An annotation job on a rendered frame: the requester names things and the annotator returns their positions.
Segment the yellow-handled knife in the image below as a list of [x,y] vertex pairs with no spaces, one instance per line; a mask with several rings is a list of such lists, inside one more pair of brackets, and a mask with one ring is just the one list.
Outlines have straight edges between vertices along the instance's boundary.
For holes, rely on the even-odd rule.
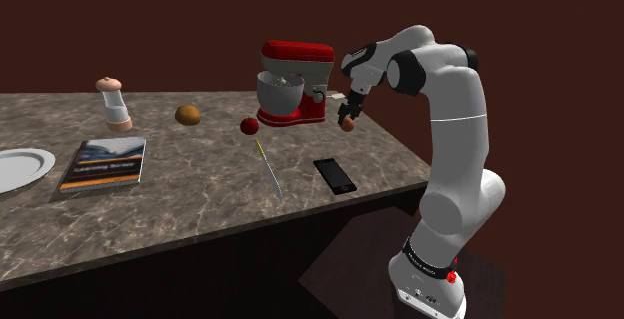
[[271,185],[273,187],[273,190],[276,193],[277,198],[279,200],[281,200],[282,199],[281,188],[280,188],[279,182],[278,182],[278,180],[277,180],[277,178],[276,178],[276,176],[275,176],[275,174],[274,174],[274,172],[273,172],[273,170],[272,170],[272,168],[271,168],[271,166],[270,166],[270,164],[269,164],[269,162],[267,160],[266,154],[265,154],[265,152],[264,152],[264,150],[263,150],[263,148],[262,148],[262,146],[261,146],[261,144],[260,144],[260,142],[258,140],[255,140],[255,145],[256,145],[256,147],[257,147],[257,149],[259,151],[259,154],[262,157],[268,180],[270,181],[270,183],[271,183]]

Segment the brown round potato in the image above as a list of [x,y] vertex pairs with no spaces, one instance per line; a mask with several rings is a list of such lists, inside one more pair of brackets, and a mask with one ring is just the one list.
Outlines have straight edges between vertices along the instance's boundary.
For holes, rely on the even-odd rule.
[[182,105],[177,108],[175,120],[184,126],[197,125],[201,121],[200,111],[192,105]]

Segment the white plate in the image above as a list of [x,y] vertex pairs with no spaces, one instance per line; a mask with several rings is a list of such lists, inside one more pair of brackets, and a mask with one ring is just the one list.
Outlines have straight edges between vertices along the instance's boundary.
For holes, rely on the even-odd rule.
[[0,194],[24,187],[45,176],[55,165],[55,156],[42,149],[19,148],[0,151]]

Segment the black smartphone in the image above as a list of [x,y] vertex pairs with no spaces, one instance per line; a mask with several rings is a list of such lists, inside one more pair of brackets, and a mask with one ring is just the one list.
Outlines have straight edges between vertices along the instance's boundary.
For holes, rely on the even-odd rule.
[[357,190],[355,184],[335,159],[314,160],[313,164],[335,195],[350,193]]

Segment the white and pink pepper mill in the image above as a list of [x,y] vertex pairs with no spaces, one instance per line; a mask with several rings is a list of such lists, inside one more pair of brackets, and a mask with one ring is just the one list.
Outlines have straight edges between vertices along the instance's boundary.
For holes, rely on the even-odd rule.
[[95,83],[95,87],[103,95],[108,128],[114,132],[129,131],[133,124],[122,97],[122,83],[117,79],[104,77]]

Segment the red stand mixer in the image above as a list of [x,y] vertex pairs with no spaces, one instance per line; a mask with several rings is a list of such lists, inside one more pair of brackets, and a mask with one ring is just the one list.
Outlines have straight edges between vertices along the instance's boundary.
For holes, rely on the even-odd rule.
[[269,40],[261,48],[257,75],[257,119],[271,127],[325,120],[334,50],[328,45]]

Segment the dark book with orange stripes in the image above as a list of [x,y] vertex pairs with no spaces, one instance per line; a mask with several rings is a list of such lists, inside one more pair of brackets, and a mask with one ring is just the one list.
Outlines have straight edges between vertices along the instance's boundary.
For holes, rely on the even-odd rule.
[[145,150],[144,136],[83,141],[60,182],[59,192],[138,184]]

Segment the dark robot stand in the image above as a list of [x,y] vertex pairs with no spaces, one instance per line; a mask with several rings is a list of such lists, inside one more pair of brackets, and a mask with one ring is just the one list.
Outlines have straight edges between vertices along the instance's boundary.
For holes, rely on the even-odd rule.
[[[390,259],[416,224],[396,207],[351,219],[300,283],[338,319],[429,319],[398,300],[388,275]],[[504,271],[468,249],[458,258],[465,319],[504,319]]]

